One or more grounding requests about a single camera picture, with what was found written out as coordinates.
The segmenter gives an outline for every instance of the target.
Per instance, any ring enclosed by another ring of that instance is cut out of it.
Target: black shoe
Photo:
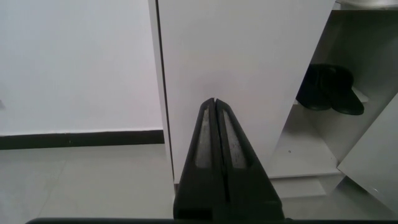
[[[343,114],[363,114],[363,104],[352,90],[354,84],[353,74],[348,69],[340,66],[319,66],[319,87],[321,92],[329,99],[331,107]]]
[[[310,65],[305,73],[303,83],[298,91],[296,100],[305,108],[315,111],[331,108],[328,98],[320,91],[318,83],[318,65]]]

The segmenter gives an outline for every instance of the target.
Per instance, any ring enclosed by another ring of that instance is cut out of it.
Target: cabinet door
[[[159,1],[176,183],[199,107],[211,97],[232,107],[266,166],[333,3]]]
[[[398,212],[398,96],[377,117],[339,170]]]

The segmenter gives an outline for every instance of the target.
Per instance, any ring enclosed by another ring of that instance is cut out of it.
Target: baseboard
[[[164,144],[163,130],[0,136],[0,150]]]

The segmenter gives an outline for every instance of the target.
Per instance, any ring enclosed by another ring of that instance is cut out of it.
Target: shelf
[[[355,89],[353,87],[353,91],[355,93],[355,95],[358,97],[358,99],[360,100],[360,102],[362,103],[366,103],[369,101],[369,98],[367,96],[365,96],[363,93],[361,93],[359,90]],[[293,105],[299,105],[300,103],[298,103],[297,100],[294,100]]]
[[[397,6],[398,0],[337,0],[333,10],[397,10]]]
[[[266,172],[270,179],[340,174],[337,163],[302,110],[292,110]]]
[[[316,177],[271,180],[279,198],[295,198],[326,195]]]

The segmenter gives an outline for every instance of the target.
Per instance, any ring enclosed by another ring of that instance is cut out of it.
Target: floor
[[[164,145],[0,151],[0,223],[37,217],[172,218]],[[293,219],[396,219],[348,179],[329,197],[283,201]]]

